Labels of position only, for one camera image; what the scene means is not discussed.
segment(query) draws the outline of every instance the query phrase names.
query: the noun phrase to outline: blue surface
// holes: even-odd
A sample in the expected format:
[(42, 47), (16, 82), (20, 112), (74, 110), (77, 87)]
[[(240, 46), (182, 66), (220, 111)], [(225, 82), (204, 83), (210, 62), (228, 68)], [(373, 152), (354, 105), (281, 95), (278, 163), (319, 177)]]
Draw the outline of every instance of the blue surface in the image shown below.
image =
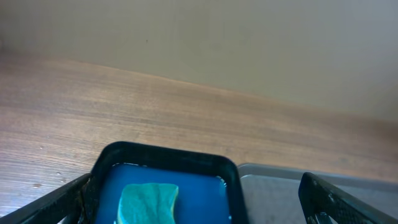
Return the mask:
[(96, 224), (113, 224), (121, 192), (127, 184), (175, 184), (176, 224), (229, 224), (228, 198), (221, 179), (198, 174), (153, 169), (130, 164), (112, 168), (101, 191)]

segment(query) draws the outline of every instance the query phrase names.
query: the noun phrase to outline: gray wall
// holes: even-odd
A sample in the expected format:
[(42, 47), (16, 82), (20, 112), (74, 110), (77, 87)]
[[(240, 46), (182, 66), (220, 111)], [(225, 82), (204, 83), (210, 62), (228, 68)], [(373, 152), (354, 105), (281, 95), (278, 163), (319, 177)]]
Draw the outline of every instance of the gray wall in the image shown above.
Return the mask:
[(3, 0), (7, 49), (398, 121), (395, 0)]

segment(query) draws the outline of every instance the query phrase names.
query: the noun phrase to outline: wood grain surface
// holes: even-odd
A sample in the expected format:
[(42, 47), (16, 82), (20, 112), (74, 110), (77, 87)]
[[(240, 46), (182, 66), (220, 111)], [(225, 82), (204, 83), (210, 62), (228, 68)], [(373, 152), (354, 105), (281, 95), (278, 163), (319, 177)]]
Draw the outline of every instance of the wood grain surface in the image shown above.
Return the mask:
[(0, 215), (89, 172), (115, 141), (398, 183), (397, 124), (70, 60), (0, 55)]

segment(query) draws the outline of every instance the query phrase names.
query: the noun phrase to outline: beige wall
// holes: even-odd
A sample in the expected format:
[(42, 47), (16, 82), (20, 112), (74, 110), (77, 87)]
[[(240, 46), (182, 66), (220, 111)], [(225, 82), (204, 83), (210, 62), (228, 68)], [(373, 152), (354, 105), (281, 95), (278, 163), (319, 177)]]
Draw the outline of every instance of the beige wall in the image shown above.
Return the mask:
[(396, 0), (3, 0), (7, 49), (398, 121)]

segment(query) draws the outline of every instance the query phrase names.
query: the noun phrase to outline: wooden table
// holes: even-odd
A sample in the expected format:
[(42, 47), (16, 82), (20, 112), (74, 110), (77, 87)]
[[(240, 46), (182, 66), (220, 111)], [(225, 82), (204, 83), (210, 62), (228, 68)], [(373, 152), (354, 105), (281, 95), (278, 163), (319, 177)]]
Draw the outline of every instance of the wooden table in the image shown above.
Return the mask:
[(398, 182), (397, 124), (70, 60), (0, 55), (1, 216), (89, 172), (115, 141)]

